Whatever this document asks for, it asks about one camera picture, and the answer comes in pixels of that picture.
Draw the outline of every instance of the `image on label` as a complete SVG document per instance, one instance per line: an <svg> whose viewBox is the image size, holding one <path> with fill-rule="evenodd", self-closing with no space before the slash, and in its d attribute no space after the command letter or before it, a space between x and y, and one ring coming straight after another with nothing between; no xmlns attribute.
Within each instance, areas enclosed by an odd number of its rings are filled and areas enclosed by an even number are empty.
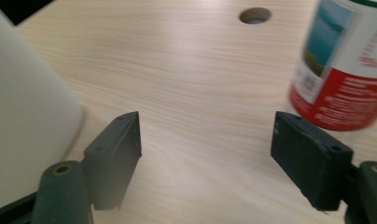
<svg viewBox="0 0 377 224"><path fill-rule="evenodd" d="M320 1L308 35L303 58L315 75L321 77L333 51L339 46L354 12L332 0Z"/></svg>

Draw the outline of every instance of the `wooden table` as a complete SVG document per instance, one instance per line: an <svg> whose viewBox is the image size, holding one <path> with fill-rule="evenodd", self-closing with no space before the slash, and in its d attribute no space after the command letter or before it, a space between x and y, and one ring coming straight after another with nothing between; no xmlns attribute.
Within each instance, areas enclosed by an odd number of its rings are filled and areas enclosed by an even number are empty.
<svg viewBox="0 0 377 224"><path fill-rule="evenodd" d="M271 18L239 15L264 7ZM96 224L343 223L313 209L270 156L315 0L57 0L20 31L86 109L67 156L139 111L144 156L120 211ZM377 161L377 123L355 164Z"/></svg>

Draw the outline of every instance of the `white cylinder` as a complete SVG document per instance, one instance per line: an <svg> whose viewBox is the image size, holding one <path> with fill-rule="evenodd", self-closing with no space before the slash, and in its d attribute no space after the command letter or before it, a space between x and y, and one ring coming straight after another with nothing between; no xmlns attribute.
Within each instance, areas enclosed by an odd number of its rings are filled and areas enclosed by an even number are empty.
<svg viewBox="0 0 377 224"><path fill-rule="evenodd" d="M82 118L74 94L0 11L0 207L36 191Z"/></svg>

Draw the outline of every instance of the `can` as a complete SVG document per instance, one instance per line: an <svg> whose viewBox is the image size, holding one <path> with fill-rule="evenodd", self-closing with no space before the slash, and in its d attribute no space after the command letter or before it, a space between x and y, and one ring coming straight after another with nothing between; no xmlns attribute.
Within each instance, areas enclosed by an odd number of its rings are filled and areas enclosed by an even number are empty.
<svg viewBox="0 0 377 224"><path fill-rule="evenodd" d="M377 119L377 0L320 0L289 99L302 117L333 131Z"/></svg>

